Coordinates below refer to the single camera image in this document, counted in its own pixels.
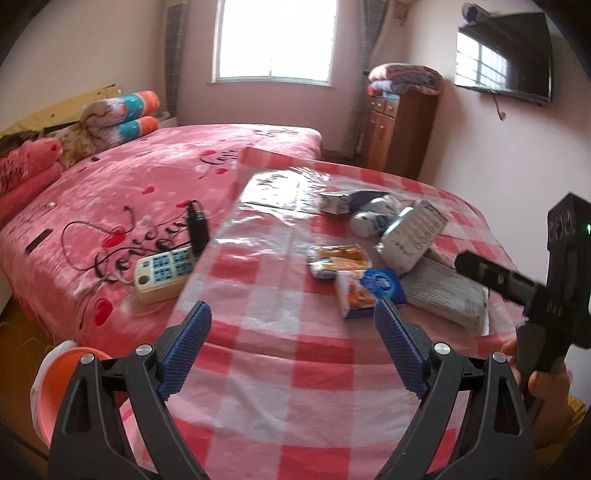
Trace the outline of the yellow right sleeve forearm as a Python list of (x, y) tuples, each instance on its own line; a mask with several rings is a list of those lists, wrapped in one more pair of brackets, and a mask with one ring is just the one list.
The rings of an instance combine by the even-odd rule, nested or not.
[(587, 407), (585, 403), (574, 395), (568, 398), (568, 425), (567, 432), (569, 435), (574, 435), (577, 429), (582, 424), (587, 414)]

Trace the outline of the right hand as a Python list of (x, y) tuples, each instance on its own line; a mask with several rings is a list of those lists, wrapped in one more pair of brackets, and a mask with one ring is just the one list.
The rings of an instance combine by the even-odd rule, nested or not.
[(571, 378), (565, 364), (557, 373), (535, 371), (528, 380), (530, 394), (539, 401), (539, 411), (532, 421), (537, 447), (552, 443), (561, 436), (573, 418), (569, 405)]

